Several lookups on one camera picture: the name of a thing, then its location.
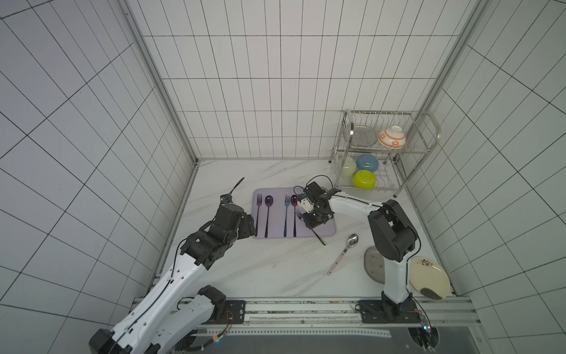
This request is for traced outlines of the rainbow handled fork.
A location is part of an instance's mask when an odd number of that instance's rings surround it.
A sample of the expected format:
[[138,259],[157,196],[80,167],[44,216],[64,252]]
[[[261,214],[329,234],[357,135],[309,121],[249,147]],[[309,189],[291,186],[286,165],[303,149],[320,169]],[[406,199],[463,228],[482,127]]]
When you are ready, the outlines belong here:
[[296,216],[299,220],[303,221],[306,228],[308,228],[314,235],[315,237],[317,237],[317,239],[322,243],[323,246],[326,246],[327,244],[325,243],[325,241],[314,231],[314,229],[307,223],[306,218],[304,217],[304,215],[299,211],[296,210]]

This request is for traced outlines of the blue metal fork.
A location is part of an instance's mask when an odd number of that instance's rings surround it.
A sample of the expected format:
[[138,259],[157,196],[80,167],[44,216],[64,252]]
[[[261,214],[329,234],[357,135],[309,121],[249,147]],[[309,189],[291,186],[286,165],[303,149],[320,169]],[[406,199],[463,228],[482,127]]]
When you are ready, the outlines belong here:
[[284,233],[283,237],[287,237],[287,220],[288,220],[288,208],[290,206],[290,195],[286,195],[284,198],[285,214],[284,214]]

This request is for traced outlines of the purple metal fork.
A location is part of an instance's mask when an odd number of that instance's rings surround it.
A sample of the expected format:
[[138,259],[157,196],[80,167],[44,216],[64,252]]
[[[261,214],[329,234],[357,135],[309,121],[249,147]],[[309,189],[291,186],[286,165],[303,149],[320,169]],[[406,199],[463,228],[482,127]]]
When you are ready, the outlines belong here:
[[262,201],[263,201],[262,194],[258,193],[256,196],[256,217],[255,217],[256,235],[259,234],[259,211],[262,206]]

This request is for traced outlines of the pink handled silver spoon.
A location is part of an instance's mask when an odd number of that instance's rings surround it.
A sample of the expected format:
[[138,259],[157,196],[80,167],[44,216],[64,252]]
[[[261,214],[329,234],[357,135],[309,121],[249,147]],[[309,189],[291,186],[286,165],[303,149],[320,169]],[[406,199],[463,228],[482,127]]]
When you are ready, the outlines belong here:
[[340,255],[337,257],[337,259],[335,260],[335,262],[331,265],[330,269],[327,272],[327,276],[330,276],[338,267],[338,265],[340,264],[340,262],[343,260],[344,256],[346,255],[346,253],[354,248],[359,242],[359,236],[358,234],[351,234],[347,239],[346,239],[346,247],[343,249],[343,251],[340,253]]

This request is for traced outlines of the dark purple metal spoon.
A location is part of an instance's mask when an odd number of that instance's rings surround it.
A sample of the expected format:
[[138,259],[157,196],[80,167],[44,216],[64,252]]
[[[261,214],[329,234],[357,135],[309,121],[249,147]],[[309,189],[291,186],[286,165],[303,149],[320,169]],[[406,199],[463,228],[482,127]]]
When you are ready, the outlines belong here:
[[268,233],[269,233],[269,218],[270,218],[270,211],[271,211],[271,207],[274,204],[274,197],[271,195],[266,196],[265,198],[265,206],[267,207],[267,215],[266,215],[266,220],[265,220],[265,233],[264,233],[264,238],[268,237]]

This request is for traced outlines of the magenta metal spoon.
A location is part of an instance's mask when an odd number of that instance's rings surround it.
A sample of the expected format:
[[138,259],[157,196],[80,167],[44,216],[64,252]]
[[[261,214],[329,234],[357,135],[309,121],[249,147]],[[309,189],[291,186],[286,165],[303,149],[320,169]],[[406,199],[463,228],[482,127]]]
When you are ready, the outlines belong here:
[[296,208],[298,206],[298,196],[292,195],[291,198],[290,198],[290,203],[293,206],[293,212],[294,212],[294,216],[293,216],[293,236],[296,237],[297,236],[297,232],[296,232],[296,219],[297,219]]

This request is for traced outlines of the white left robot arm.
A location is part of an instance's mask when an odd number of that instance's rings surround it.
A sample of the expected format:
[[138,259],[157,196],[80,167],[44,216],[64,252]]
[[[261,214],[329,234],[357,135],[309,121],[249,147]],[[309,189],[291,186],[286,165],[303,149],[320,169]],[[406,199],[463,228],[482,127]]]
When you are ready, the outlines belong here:
[[231,194],[222,195],[215,217],[179,244],[172,266],[130,314],[112,329],[100,329],[91,337],[90,351],[168,353],[196,327],[209,320],[221,320],[226,297],[213,286],[200,289],[175,314],[171,311],[185,290],[236,240],[255,235],[252,215],[234,204]]

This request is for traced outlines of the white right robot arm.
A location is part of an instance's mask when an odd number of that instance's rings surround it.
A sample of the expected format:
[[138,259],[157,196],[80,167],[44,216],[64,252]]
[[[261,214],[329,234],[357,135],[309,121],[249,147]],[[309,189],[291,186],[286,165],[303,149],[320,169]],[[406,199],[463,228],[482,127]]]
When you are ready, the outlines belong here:
[[350,195],[342,196],[337,188],[324,190],[311,182],[299,195],[298,202],[303,221],[310,230],[332,220],[336,213],[368,223],[374,245],[384,258],[386,278],[380,300],[380,316],[386,322],[397,321],[415,304],[408,290],[408,265],[418,253],[415,245],[420,238],[397,201],[389,199],[373,204]]

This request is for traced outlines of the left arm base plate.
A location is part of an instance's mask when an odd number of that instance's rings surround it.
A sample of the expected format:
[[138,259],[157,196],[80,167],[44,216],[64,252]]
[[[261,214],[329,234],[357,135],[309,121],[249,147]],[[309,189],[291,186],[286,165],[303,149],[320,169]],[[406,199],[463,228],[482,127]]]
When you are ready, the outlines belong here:
[[241,325],[245,321],[246,301],[227,300],[218,318],[211,319],[209,324],[215,325]]

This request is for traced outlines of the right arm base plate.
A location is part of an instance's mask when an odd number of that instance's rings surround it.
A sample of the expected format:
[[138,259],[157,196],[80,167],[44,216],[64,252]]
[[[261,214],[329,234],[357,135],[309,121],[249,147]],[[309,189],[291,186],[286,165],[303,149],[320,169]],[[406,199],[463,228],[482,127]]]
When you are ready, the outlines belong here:
[[417,304],[413,300],[408,300],[401,307],[388,300],[360,300],[355,305],[355,310],[361,315],[364,324],[418,325],[422,322]]

